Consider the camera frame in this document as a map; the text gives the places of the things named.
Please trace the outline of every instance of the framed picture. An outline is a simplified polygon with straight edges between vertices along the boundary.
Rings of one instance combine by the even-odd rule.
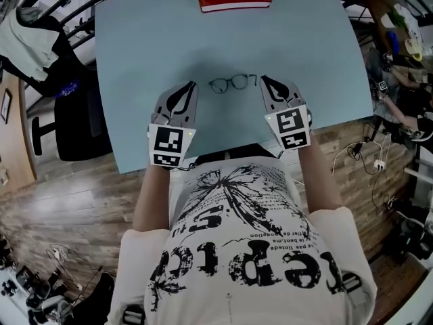
[[[11,107],[12,95],[9,90],[5,90],[5,95],[3,96],[3,100],[1,102],[1,111],[0,116],[3,118],[5,123],[7,124],[7,118],[9,116],[9,109]]]

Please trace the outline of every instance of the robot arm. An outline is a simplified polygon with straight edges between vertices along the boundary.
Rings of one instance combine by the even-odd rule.
[[[183,108],[174,112],[185,97]],[[164,167],[179,167],[185,158],[196,130],[198,86],[190,81],[165,91],[159,97],[149,124],[150,163]]]
[[[267,115],[266,122],[283,150],[295,150],[311,145],[310,111],[299,89],[291,81],[287,85],[268,76],[260,78]]]
[[[266,122],[281,148],[293,150],[309,146],[312,116],[297,86],[291,81],[286,85],[262,76],[260,88],[268,113]],[[174,111],[183,98],[183,108]],[[198,86],[193,81],[175,85],[161,94],[147,133],[152,165],[179,168],[196,134],[193,124],[197,100]]]

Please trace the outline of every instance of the power strip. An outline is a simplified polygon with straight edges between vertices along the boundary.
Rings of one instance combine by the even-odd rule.
[[[374,167],[379,171],[383,171],[385,169],[386,163],[382,160],[376,159],[374,160]]]

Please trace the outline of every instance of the wooden floor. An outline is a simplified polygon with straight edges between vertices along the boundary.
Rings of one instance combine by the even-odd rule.
[[[389,256],[381,255],[370,264],[370,268],[378,286],[378,297],[369,325],[385,324],[415,293],[428,274],[411,255],[402,265]]]
[[[40,105],[32,115],[41,117],[42,125],[50,123],[53,121],[52,103]],[[330,169],[339,151],[362,138],[363,128],[364,123],[357,121],[315,132]],[[371,134],[370,128],[365,129],[367,134]],[[368,259],[380,252],[381,241],[399,219],[382,211],[382,204],[389,196],[407,189],[409,178],[403,173],[403,168],[413,159],[410,151],[396,144],[391,144],[387,153],[389,136],[384,140],[384,136],[378,134],[377,142],[383,142],[384,159],[387,155],[386,170],[380,174],[366,174],[363,163],[351,159],[346,151],[338,156],[335,165],[336,181],[341,185],[344,203],[355,215]],[[119,174],[111,154],[84,162],[62,162],[56,154],[53,133],[43,137],[42,146],[43,155],[37,159],[38,182],[0,198],[0,230],[10,239],[15,259],[47,276],[57,267],[56,261],[48,258],[47,251],[53,244],[62,244],[74,249],[93,269],[102,266],[115,275],[120,239],[131,226],[144,172]],[[367,170],[373,172],[373,161],[380,157],[380,147],[373,143],[365,144],[361,152]],[[292,177],[302,182],[298,161],[293,158],[283,160],[289,165]],[[371,200],[374,185],[378,208]],[[304,200],[303,185],[297,187]],[[65,275],[64,279],[71,295],[77,296],[80,292],[74,283],[85,286],[95,272],[75,254],[70,254],[70,258],[71,261],[64,265],[71,277]],[[382,281],[388,275],[388,269],[396,268],[391,265],[377,267],[375,276]],[[410,282],[404,283],[404,278],[389,281],[391,285],[388,285],[387,292],[394,292],[392,304],[396,299],[404,299],[424,272],[413,261],[398,268],[404,276],[407,274],[411,278],[408,278]],[[84,295],[88,295],[98,280],[96,277],[90,283]],[[378,324],[383,313],[389,313],[387,309],[390,309],[389,300],[381,299],[387,297],[386,294],[379,295],[379,308],[376,309],[380,313]]]

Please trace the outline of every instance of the white t-shirt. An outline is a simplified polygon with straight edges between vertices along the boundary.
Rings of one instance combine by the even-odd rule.
[[[108,324],[366,324],[376,291],[348,209],[305,215],[278,159],[222,160],[185,174],[171,231],[124,234]]]

